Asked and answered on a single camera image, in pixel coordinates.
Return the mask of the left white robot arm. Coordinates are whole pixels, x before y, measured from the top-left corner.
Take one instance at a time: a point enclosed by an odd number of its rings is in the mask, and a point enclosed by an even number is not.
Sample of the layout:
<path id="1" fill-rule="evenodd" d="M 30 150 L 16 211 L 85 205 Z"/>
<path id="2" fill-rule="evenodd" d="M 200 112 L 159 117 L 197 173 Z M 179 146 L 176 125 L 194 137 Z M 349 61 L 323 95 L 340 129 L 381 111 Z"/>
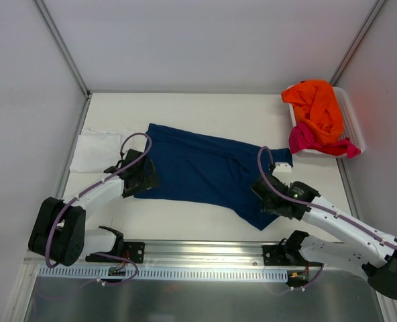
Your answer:
<path id="1" fill-rule="evenodd" d="M 126 157 L 104 171 L 101 180 L 68 197 L 45 199 L 28 241 L 28 250 L 45 257 L 49 268 L 71 266 L 80 258 L 116 262 L 124 253 L 123 233 L 86 222 L 99 209 L 119 198 L 132 197 L 159 185 L 154 163 L 145 153 L 128 150 Z"/>

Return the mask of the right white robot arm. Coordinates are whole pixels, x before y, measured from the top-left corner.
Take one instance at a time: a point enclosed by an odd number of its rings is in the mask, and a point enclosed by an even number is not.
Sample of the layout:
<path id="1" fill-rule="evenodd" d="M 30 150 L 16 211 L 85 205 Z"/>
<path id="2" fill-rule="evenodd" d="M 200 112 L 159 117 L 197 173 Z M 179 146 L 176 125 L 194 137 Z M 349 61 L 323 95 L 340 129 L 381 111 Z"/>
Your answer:
<path id="1" fill-rule="evenodd" d="M 303 221 L 337 238 L 336 242 L 327 242 L 305 231 L 294 231 L 278 252 L 289 264 L 333 266 L 397 300 L 397 237 L 344 213 L 303 182 L 286 185 L 266 174 L 252 184 L 251 190 L 261 199 L 264 212 Z"/>

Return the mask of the blue t shirt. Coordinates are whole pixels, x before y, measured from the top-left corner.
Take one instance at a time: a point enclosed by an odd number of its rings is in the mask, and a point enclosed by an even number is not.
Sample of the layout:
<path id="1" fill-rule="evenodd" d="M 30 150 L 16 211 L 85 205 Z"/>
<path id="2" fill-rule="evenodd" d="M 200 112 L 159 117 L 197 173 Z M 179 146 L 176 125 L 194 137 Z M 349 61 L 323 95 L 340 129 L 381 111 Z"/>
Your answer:
<path id="1" fill-rule="evenodd" d="M 259 167 L 271 162 L 292 163 L 287 148 L 259 155 L 259 147 L 151 123 L 148 157 L 154 163 L 159 186 L 136 194 L 138 199 L 206 203 L 233 210 L 258 230 L 277 216 L 262 211 L 251 186 L 261 176 Z"/>

